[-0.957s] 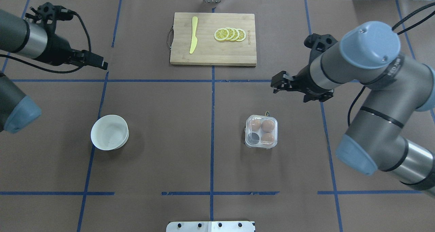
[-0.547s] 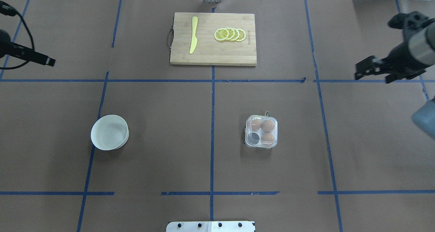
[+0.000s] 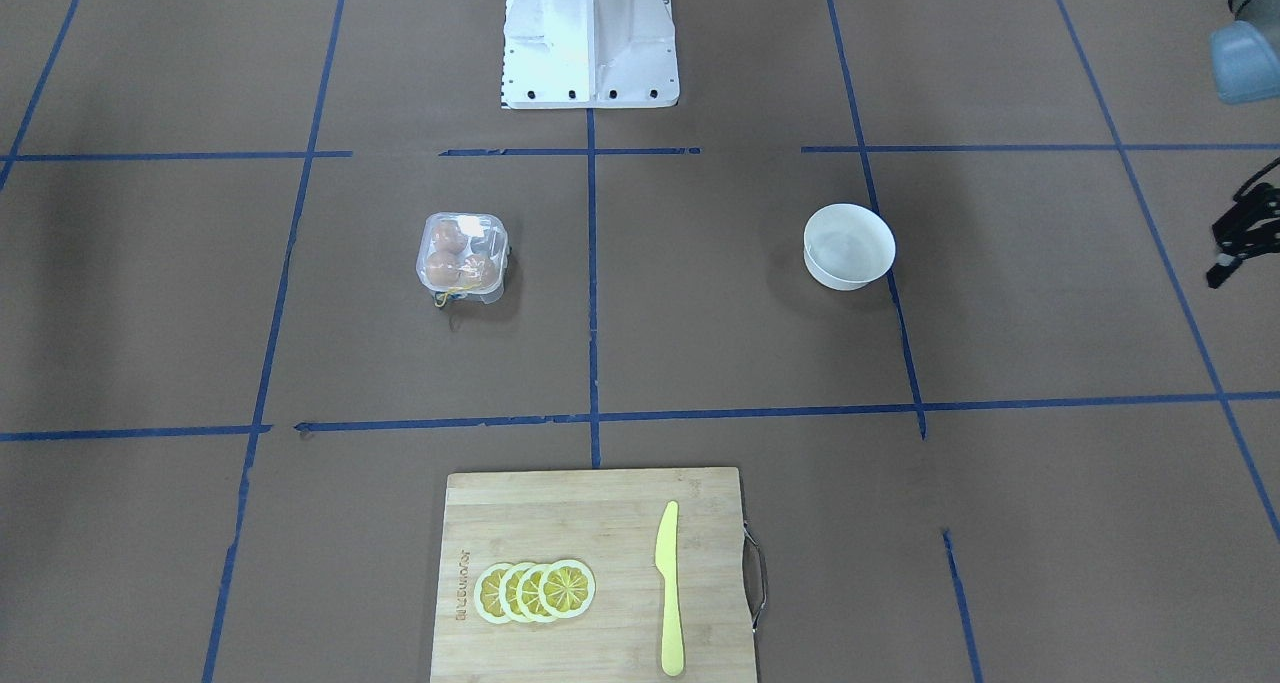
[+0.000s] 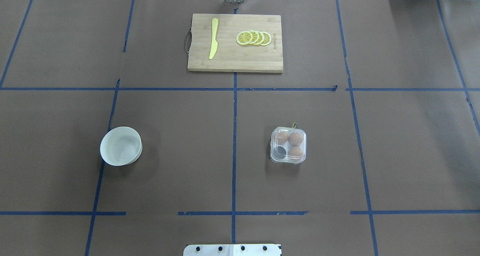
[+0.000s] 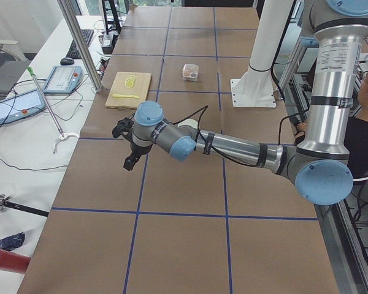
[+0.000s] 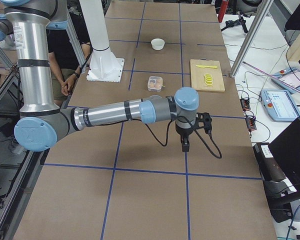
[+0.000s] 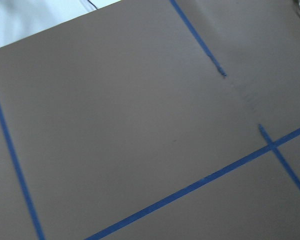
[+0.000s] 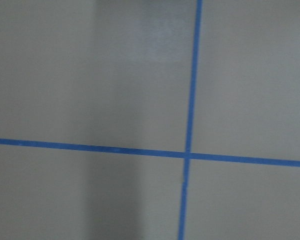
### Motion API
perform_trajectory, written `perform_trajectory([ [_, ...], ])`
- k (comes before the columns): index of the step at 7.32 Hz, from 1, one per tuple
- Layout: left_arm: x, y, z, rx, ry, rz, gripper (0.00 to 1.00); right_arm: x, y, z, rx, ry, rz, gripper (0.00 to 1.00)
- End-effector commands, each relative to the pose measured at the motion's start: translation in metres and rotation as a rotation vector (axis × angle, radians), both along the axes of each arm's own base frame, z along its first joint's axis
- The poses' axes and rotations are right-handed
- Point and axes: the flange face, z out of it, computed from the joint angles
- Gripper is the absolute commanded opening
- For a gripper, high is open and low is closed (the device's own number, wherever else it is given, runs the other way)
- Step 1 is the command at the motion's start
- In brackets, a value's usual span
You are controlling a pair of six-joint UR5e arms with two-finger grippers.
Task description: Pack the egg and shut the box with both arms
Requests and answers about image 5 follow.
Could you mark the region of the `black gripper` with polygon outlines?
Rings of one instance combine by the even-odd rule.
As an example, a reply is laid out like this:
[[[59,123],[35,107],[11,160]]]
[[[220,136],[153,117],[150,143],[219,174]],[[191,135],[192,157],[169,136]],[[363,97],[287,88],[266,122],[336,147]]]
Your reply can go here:
[[[151,151],[152,145],[146,147],[134,142],[132,138],[134,125],[134,114],[125,117],[117,122],[117,125],[112,129],[112,137],[119,138],[122,136],[125,140],[130,142],[131,154],[125,159],[123,167],[126,170],[133,170],[135,164],[143,156]]]

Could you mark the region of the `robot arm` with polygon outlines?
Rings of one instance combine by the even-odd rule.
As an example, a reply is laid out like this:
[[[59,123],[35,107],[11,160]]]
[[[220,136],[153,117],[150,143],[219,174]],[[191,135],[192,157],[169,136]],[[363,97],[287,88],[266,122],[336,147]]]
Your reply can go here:
[[[302,36],[319,45],[309,126],[302,143],[269,146],[202,130],[192,119],[172,123],[160,104],[148,100],[132,118],[113,128],[113,137],[123,137],[131,145],[124,168],[132,170],[153,145],[180,161],[193,151],[217,153],[289,179],[314,204],[333,205],[345,199],[358,182],[347,166],[349,152],[343,141],[361,45],[368,37],[368,1],[306,1]]]

